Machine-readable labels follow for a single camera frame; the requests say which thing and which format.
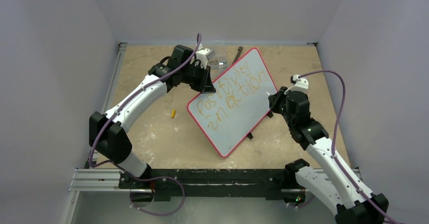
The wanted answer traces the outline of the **red framed whiteboard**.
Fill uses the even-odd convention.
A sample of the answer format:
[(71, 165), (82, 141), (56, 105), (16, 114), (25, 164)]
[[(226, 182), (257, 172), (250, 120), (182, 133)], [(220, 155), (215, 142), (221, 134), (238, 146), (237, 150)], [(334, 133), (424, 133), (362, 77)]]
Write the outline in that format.
[(218, 154), (226, 158), (269, 112), (267, 92), (277, 87), (257, 48), (251, 48), (213, 82), (215, 93), (198, 94), (187, 110)]

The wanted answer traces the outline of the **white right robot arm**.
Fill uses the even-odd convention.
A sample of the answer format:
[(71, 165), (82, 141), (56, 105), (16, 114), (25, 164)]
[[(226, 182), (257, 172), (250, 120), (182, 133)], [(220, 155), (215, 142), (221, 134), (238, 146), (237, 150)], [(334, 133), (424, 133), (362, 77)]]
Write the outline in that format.
[(282, 87), (268, 97), (273, 113), (280, 114), (290, 135), (323, 169), (327, 179), (300, 159), (286, 166), (285, 183), (309, 190), (334, 215), (336, 223), (384, 223), (389, 202), (374, 194), (351, 170), (332, 145), (323, 125), (311, 117), (307, 94)]

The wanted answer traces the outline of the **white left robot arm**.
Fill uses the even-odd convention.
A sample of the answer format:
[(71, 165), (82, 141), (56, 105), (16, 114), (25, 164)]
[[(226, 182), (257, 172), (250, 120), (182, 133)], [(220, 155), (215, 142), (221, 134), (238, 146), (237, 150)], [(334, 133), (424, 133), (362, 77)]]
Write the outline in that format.
[(149, 69), (143, 81), (122, 101), (104, 113), (94, 112), (89, 118), (89, 160), (97, 151), (131, 174), (138, 188), (147, 187), (151, 167), (133, 152), (127, 133), (153, 103), (181, 83), (202, 94), (215, 93), (208, 65), (214, 54), (212, 49), (177, 45), (170, 56)]

